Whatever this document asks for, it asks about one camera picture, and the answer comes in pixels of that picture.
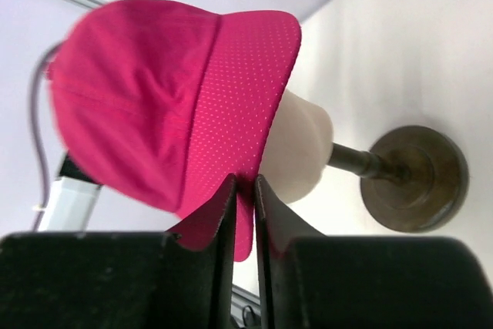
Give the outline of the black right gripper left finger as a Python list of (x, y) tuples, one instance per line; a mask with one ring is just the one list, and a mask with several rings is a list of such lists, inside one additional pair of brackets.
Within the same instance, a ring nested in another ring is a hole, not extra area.
[(3, 328), (228, 328), (236, 177), (166, 232), (13, 233)]

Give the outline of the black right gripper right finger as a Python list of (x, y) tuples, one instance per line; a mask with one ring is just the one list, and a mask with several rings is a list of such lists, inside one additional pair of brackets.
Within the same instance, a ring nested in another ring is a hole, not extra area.
[(326, 236), (255, 182), (265, 328), (490, 328), (475, 255), (447, 237)]

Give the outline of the cream mannequin head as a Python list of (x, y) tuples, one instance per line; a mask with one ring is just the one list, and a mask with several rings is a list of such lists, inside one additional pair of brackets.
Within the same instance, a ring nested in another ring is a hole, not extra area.
[(284, 203), (296, 202), (319, 183), (333, 146), (328, 113), (287, 90), (267, 137), (260, 174)]

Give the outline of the brown wooden round stand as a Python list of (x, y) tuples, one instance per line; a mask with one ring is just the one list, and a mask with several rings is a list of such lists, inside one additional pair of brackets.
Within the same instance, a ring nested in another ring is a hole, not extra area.
[(368, 213), (401, 233), (444, 226), (468, 192), (463, 152), (448, 136), (426, 126), (393, 129), (368, 151), (334, 144), (327, 164), (359, 176)]

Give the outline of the magenta baseball cap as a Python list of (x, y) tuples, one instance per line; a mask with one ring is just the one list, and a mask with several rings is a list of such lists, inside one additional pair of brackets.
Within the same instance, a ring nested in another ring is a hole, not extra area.
[(49, 64), (59, 134), (96, 182), (180, 218), (235, 175), (243, 261), (253, 181), (300, 44), (287, 12), (110, 2), (75, 24)]

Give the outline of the aluminium mounting rail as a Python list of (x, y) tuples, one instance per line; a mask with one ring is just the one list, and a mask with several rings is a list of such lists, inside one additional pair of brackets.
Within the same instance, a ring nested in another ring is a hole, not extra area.
[(237, 285), (232, 286), (230, 323), (232, 328), (261, 328), (261, 307), (258, 296)]

